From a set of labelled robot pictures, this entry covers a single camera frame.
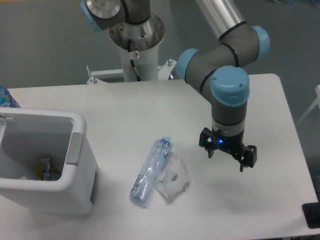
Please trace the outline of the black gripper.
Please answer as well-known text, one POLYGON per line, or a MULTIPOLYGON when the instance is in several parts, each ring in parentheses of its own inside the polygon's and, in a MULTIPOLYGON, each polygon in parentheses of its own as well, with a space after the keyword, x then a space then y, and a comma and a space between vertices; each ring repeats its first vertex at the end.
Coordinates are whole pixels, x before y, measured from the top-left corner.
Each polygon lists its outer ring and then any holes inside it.
POLYGON ((257 161, 257 147, 243 144, 244 130, 237 135, 224 136, 220 130, 211 131, 205 127, 199 135, 199 146, 204 148, 211 159, 215 150, 231 155, 240 164, 239 171, 244 168, 253 168, 257 161))

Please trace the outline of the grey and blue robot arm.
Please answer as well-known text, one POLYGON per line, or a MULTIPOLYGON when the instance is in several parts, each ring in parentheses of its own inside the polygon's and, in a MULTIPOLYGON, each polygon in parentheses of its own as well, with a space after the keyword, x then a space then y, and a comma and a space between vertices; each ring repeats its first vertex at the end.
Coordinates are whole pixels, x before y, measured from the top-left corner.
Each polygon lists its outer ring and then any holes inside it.
MULTIPOLYGON (((252 168, 257 161, 257 148, 243 143, 250 95, 244 66, 268 53, 269 35, 260 26, 249 26, 232 0, 199 0, 197 5, 219 46, 208 52, 187 49, 175 68, 211 104, 211 128, 202 130, 199 145, 209 156, 220 150, 237 160, 241 168, 252 168)), ((90 27, 95 32, 108 30, 122 50, 125 81, 158 78, 158 58, 147 63, 146 53, 161 43, 165 28, 151 12, 148 0, 83 0, 80 8, 90 27)))

